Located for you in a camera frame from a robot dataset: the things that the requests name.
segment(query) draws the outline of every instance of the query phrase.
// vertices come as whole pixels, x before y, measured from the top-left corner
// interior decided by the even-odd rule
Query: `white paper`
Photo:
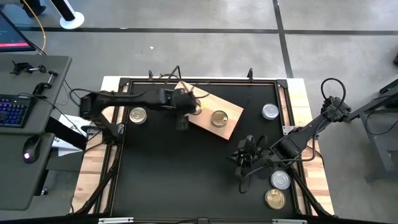
[[[70,129],[76,131],[77,133],[79,133],[79,131],[84,135],[87,136],[87,134],[81,129],[82,126],[86,126],[86,125],[90,125],[91,121],[87,121],[81,117],[77,117],[77,116],[72,116],[72,115],[62,115],[59,119],[59,121],[65,125],[66,127],[69,127]],[[65,142],[62,139],[59,139],[57,137],[55,137],[54,142],[52,143],[52,147],[56,147],[58,148],[58,156],[64,156],[70,153],[74,153],[74,152],[80,152],[81,150],[78,149],[75,146],[72,146],[71,144]]]

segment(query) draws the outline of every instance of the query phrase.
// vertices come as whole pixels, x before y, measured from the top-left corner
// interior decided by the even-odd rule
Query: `white pole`
[[[51,0],[51,2],[61,15],[60,25],[62,28],[76,29],[84,23],[84,15],[73,10],[68,0]]]

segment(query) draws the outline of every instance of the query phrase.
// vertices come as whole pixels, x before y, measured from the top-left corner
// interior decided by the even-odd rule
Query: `black floor stripe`
[[[278,26],[280,47],[282,49],[282,57],[284,59],[285,71],[287,78],[293,78],[292,65],[290,64],[289,51],[287,50],[286,37],[284,32],[284,25],[282,23],[282,16],[280,15],[278,0],[272,0],[274,3],[276,24]]]
[[[39,27],[17,27],[21,31],[41,31]],[[174,28],[77,28],[44,27],[46,32],[179,33],[179,34],[277,34],[275,29],[174,29]]]
[[[17,26],[21,31],[41,31],[39,27]],[[44,27],[47,32],[109,32],[109,33],[191,33],[191,34],[296,34],[296,35],[398,35],[398,30],[280,30],[278,29],[184,29],[184,28],[99,28],[82,27],[65,30]]]
[[[285,30],[297,35],[398,35],[398,30]]]

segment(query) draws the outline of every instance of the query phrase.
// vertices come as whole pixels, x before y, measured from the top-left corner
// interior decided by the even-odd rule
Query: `gold can lid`
[[[284,193],[278,189],[270,189],[267,191],[265,200],[268,206],[273,209],[281,209],[286,204]]]
[[[217,128],[223,127],[228,122],[228,115],[224,111],[215,111],[211,115],[211,123]]]

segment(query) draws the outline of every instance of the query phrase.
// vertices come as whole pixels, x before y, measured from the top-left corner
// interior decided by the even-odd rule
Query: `wooden platform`
[[[117,91],[119,86],[119,79],[127,78],[127,77],[104,77],[103,84],[101,90],[106,91]],[[287,79],[287,83],[289,86],[289,95],[290,95],[290,103],[292,105],[293,117],[296,126],[305,126],[308,122],[312,120],[310,105],[307,98],[307,92],[305,90],[304,80],[299,78],[291,78]],[[281,99],[285,98],[284,92],[282,88],[280,88],[280,97]],[[284,100],[281,101],[282,109],[286,111],[286,102]],[[103,111],[103,114],[111,121],[113,115],[112,107],[106,108]],[[119,110],[118,122],[121,121],[121,116],[123,114],[123,109]],[[285,125],[290,125],[289,117],[287,113],[284,113]],[[95,144],[98,144],[101,141],[101,136],[98,135],[93,140],[91,140],[87,147],[91,147]],[[75,195],[73,197],[73,207],[76,210],[81,208],[86,200],[90,197],[90,195],[94,192],[95,188],[98,186],[100,181],[101,168],[104,160],[105,154],[104,145],[98,146],[93,150],[88,151],[85,154],[83,163],[81,165],[81,171],[78,178],[78,182],[75,189]],[[318,143],[316,143],[316,149],[319,151]],[[113,148],[111,153],[111,159],[109,163],[109,167],[114,158],[114,152],[116,148]],[[310,149],[306,149],[303,151],[303,158],[308,158],[312,156],[312,151]],[[333,212],[333,207],[330,200],[330,194],[328,189],[328,184],[326,181],[325,171],[323,170],[322,160],[319,157],[316,157],[313,161],[304,162],[304,172],[307,181],[308,188],[312,191],[312,194],[317,198],[317,200],[322,204],[323,208],[329,213]],[[101,203],[102,212],[105,205],[106,200],[108,198],[109,192],[109,184],[105,188],[103,193],[103,200]],[[303,196],[299,187],[296,186],[298,201],[300,204],[300,209],[303,213],[305,213],[305,206],[303,201]]]
[[[185,87],[189,90],[192,89],[195,97],[206,96],[208,94],[208,92],[199,88],[192,88],[190,84],[185,82],[179,82],[175,88]],[[197,100],[199,100],[201,104],[201,113],[198,115],[190,114],[189,122],[229,140],[240,116],[242,115],[243,108],[212,94]],[[228,122],[222,128],[217,128],[211,124],[211,116],[218,110],[224,111],[228,115]]]

